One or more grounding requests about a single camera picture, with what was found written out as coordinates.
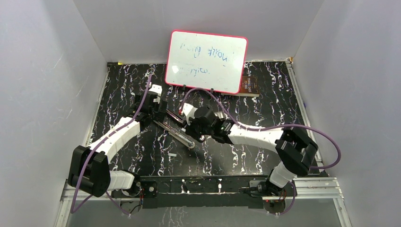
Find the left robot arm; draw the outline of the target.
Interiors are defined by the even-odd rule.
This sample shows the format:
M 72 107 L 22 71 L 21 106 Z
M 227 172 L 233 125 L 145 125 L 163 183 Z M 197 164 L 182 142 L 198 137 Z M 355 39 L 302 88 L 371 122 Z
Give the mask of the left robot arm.
M 153 121 L 163 121 L 167 102 L 161 92 L 149 91 L 135 98 L 135 105 L 104 136 L 89 146 L 77 146 L 72 155 L 68 185 L 100 197 L 123 190 L 135 197 L 141 191 L 140 176 L 129 170 L 111 171 L 113 157 Z

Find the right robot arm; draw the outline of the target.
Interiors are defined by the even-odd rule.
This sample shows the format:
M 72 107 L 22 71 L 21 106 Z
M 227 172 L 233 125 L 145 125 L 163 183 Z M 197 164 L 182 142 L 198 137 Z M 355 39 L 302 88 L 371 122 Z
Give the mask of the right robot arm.
M 278 154 L 279 164 L 273 168 L 262 186 L 273 196 L 280 195 L 287 183 L 299 176 L 307 176 L 312 167 L 317 144 L 301 128 L 288 126 L 263 131 L 250 125 L 235 123 L 232 119 L 218 117 L 208 107 L 196 108 L 184 104 L 185 133 L 199 142 L 206 136 L 216 142 L 232 145 L 249 145 L 268 149 Z

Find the cardboard staple box tray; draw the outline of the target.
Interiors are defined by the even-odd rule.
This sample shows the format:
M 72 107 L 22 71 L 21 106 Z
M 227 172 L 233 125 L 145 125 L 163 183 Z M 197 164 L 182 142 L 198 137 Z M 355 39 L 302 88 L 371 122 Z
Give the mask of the cardboard staple box tray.
M 216 115 L 220 120 L 225 120 L 225 119 L 227 119 L 227 115 L 226 115 L 224 112 L 222 112 L 222 111 L 220 111 L 220 112 L 215 112 L 215 115 Z

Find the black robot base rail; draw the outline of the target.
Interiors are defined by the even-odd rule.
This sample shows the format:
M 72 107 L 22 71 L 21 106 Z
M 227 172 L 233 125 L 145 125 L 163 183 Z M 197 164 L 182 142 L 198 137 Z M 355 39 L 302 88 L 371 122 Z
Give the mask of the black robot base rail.
M 248 207 L 282 212 L 297 196 L 295 183 L 282 190 L 267 186 L 265 175 L 142 176 L 134 186 L 143 208 Z

